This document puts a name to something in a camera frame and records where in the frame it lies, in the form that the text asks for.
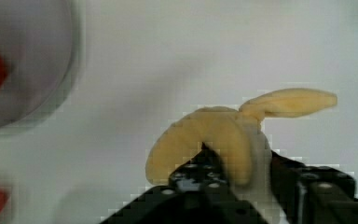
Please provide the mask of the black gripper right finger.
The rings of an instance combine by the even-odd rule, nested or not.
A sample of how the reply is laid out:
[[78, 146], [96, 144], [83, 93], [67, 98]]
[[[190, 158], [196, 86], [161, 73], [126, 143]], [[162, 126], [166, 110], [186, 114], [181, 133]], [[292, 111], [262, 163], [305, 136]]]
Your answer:
[[355, 179], [272, 154], [271, 190], [290, 224], [358, 224]]

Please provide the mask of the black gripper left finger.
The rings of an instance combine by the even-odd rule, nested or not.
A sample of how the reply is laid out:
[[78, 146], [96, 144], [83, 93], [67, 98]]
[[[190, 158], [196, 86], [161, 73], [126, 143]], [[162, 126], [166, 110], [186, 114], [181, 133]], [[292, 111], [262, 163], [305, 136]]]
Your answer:
[[155, 186], [100, 224], [268, 224], [237, 199], [223, 162], [211, 149], [179, 166], [166, 185]]

